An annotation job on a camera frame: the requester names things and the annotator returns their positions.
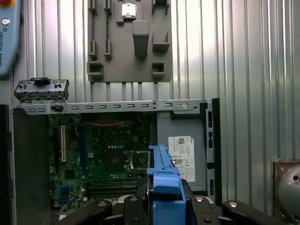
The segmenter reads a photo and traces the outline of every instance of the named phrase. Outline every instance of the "wall-mounted holder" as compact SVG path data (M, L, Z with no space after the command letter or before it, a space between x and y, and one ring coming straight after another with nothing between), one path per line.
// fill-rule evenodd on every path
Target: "wall-mounted holder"
M87 63L88 79L91 83L101 82L104 78L104 67L99 61L91 61Z
M165 7L165 15L167 15L170 7L170 0L152 0L152 14L154 14L155 9L159 6Z
M169 49L170 41L169 41L169 32L165 36L165 41L157 41L156 33L153 32L152 36L152 50L155 53L166 53Z
M103 0L103 9L105 14L112 14L112 0Z
M98 44L95 40L90 41L89 56L92 58L92 60L98 59Z
M88 9L89 9L89 12L92 14L92 15L97 15L98 14L98 5L97 5L97 0L88 0Z
M91 41L87 65L89 81L171 81L171 11L165 14L165 7L170 2L97 1L101 3L98 14L88 13L88 39ZM151 11L153 3L155 14Z
M132 35L135 48L135 56L138 58L147 57L149 42L149 22L145 20L133 21Z
M106 41L104 56L107 60L111 60L113 58L113 56L112 56L112 43L111 43L110 40Z
M152 79L160 81L165 76L165 63L164 62L153 62L152 63Z

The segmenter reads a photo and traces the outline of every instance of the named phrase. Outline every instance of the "motherboard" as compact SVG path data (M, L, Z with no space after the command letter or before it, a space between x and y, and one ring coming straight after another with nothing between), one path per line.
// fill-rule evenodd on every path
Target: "motherboard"
M72 213L96 198L114 203L135 194L137 179L148 167L148 146L157 144L156 117L117 114L49 116L54 215Z

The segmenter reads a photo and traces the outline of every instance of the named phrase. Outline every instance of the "sticker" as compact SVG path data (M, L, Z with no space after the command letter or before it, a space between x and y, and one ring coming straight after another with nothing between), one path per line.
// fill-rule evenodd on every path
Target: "sticker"
M60 215L60 218L59 218L59 220L61 220L61 219L65 218L65 217L66 217L66 215Z
M181 178L195 182L194 139L191 136L169 137L169 152Z

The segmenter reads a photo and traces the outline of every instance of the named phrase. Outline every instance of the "ram slot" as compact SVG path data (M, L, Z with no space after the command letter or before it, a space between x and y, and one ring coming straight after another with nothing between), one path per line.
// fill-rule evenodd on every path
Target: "ram slot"
M88 184L88 195L91 198L134 195L136 189L137 181L90 182Z

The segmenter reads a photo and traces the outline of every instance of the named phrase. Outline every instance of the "blue plastic bracket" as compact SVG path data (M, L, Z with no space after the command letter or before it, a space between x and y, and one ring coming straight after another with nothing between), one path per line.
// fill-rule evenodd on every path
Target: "blue plastic bracket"
M186 197L180 173L164 145L151 145L149 150L154 156L154 168L147 169L148 176L153 175L153 193L181 196L178 201L153 201L153 225L185 225Z
M0 77L11 72L19 45L21 0L12 2L11 7L0 6Z

